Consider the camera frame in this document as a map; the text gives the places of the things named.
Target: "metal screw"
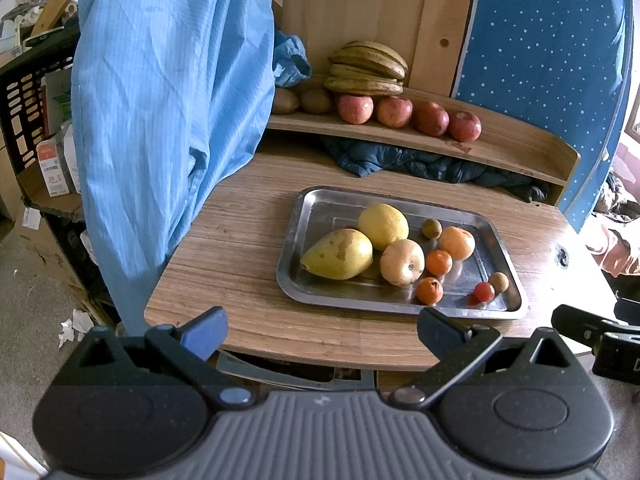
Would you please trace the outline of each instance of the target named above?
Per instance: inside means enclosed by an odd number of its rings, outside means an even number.
[[[226,388],[220,392],[220,399],[225,404],[247,404],[251,402],[252,396],[244,388]]]
[[[405,386],[394,391],[394,399],[400,404],[420,404],[427,395],[420,388]]]

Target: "small orange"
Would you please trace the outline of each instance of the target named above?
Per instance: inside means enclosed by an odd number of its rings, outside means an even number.
[[[453,258],[447,251],[436,249],[427,255],[425,261],[426,269],[434,276],[443,276],[451,270]]]
[[[423,278],[415,288],[415,295],[425,305],[435,305],[442,299],[442,285],[435,278]]]

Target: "tray rim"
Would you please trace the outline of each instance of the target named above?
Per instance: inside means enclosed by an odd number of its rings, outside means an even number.
[[[383,301],[353,300],[353,303],[357,304],[358,306],[345,307],[342,304],[342,302],[344,302],[343,298],[334,298],[332,296],[318,296],[317,294],[307,294],[306,292],[300,291],[296,287],[295,282],[293,282],[293,280],[289,276],[289,273],[287,272],[290,261],[293,257],[293,249],[295,247],[294,235],[298,230],[298,224],[300,223],[300,213],[302,212],[302,205],[305,201],[305,197],[308,194],[318,190],[346,192],[350,194],[372,196],[372,197],[382,198],[382,199],[388,198],[392,200],[398,200],[400,202],[412,202],[420,205],[428,205],[428,206],[434,206],[438,208],[444,208],[451,211],[468,213],[468,214],[480,217],[483,221],[487,222],[489,227],[494,232],[498,246],[502,250],[502,254],[504,255],[505,261],[507,263],[507,267],[511,273],[511,277],[513,278],[513,285],[516,287],[516,290],[520,294],[520,307],[517,308],[516,310],[479,310],[474,308],[446,308],[446,307],[439,307],[439,306],[436,306],[434,308],[436,308],[439,312],[449,317],[465,318],[465,319],[484,319],[484,320],[522,319],[529,312],[529,301],[524,291],[522,282],[520,281],[520,278],[516,273],[515,268],[513,267],[513,262],[511,261],[511,257],[509,256],[509,253],[507,252],[507,249],[504,246],[502,237],[500,236],[498,229],[495,227],[494,223],[491,222],[491,220],[489,220],[486,216],[480,213],[477,213],[475,211],[469,211],[467,209],[460,209],[457,207],[449,207],[443,204],[436,204],[433,202],[424,202],[421,200],[414,200],[411,198],[401,198],[393,195],[372,193],[368,191],[356,191],[353,189],[347,189],[343,187],[334,187],[334,186],[307,187],[302,191],[300,191],[296,196],[293,210],[289,218],[289,224],[287,225],[287,230],[285,232],[282,250],[280,251],[280,258],[278,260],[278,265],[276,268],[276,280],[278,282],[278,286],[292,300],[295,300],[299,303],[319,305],[319,306],[330,306],[334,308],[348,308],[350,310],[383,312],[383,313],[389,313],[389,314],[403,314],[406,316],[417,316],[418,314],[418,312],[413,313],[413,312],[406,312],[404,310],[401,310],[406,305],[405,303],[387,303]],[[397,306],[398,310],[394,311],[389,308],[383,308],[382,305]]]

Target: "bunch of bananas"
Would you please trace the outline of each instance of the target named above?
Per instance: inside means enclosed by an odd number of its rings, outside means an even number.
[[[324,87],[359,95],[398,95],[409,67],[392,48],[375,41],[351,41],[329,56]]]

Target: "gray ribbed surface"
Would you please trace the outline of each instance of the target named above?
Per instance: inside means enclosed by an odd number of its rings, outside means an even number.
[[[47,477],[73,478],[66,474]],[[447,447],[425,415],[390,408],[375,392],[271,392],[258,408],[220,416],[213,431],[188,458],[146,478],[514,479],[460,457]],[[590,470],[557,477],[601,478]]]

